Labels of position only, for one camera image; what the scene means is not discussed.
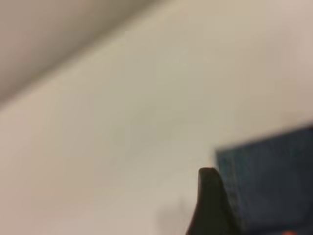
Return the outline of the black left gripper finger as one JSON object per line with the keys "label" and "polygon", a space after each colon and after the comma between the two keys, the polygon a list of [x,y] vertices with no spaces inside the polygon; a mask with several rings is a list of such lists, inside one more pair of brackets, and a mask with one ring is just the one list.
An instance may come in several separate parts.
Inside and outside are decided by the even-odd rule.
{"label": "black left gripper finger", "polygon": [[215,168],[198,171],[196,207],[186,231],[187,235],[240,235],[223,181]]}

